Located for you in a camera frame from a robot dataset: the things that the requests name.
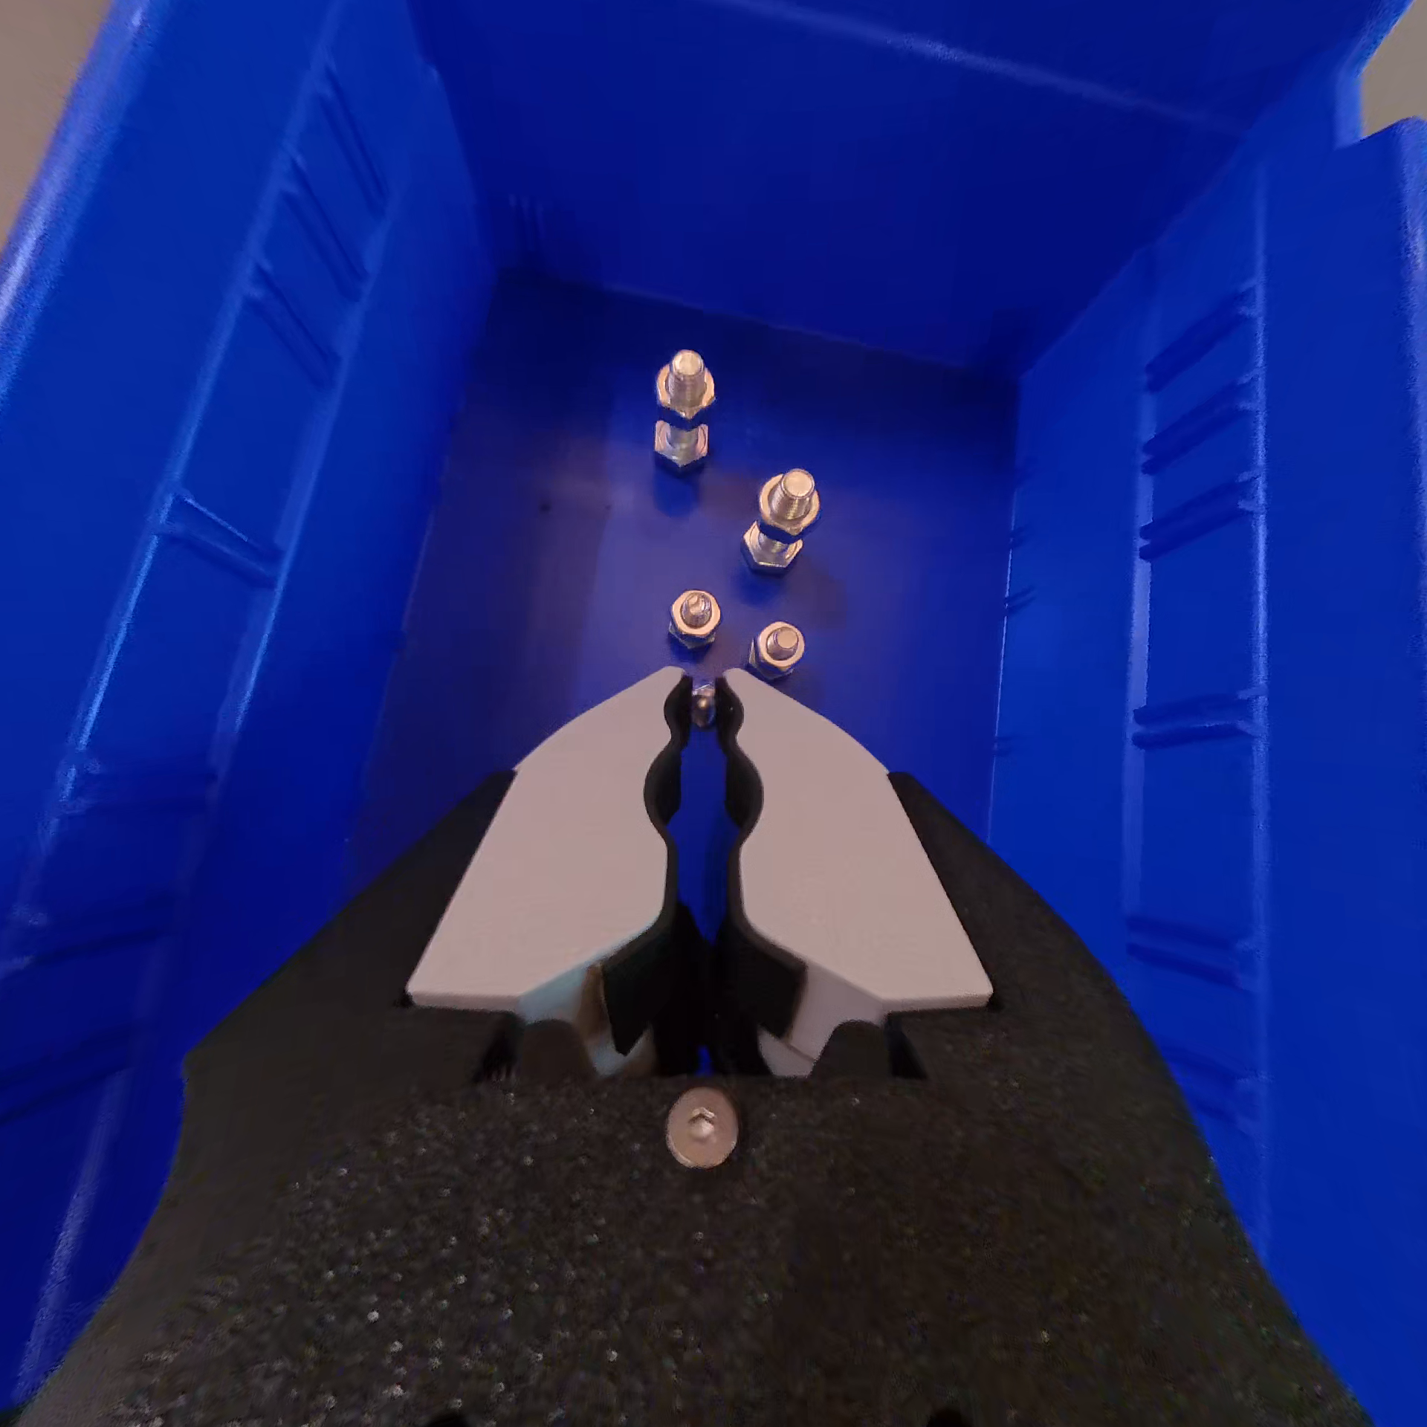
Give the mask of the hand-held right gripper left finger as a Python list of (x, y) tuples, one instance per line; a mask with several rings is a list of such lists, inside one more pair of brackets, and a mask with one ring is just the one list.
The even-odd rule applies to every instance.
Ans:
[(691, 677), (665, 665), (528, 752), (426, 942), (423, 1008), (574, 1025), (589, 1047), (643, 1047), (672, 993)]

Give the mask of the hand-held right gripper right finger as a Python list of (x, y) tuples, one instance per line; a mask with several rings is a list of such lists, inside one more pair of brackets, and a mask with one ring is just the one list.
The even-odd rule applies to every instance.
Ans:
[(761, 1037), (823, 1047), (846, 1022), (993, 995), (888, 769), (749, 670), (718, 679), (730, 990)]

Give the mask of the blue plastic bin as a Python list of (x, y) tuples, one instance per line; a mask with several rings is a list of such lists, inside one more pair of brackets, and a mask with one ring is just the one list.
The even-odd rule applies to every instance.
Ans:
[[(3, 1423), (1423, 1423), (1410, 9), (112, 4), (3, 252)], [(516, 764), (776, 619), (990, 1003), (764, 1041), (689, 726), (650, 1041), (414, 1005)]]

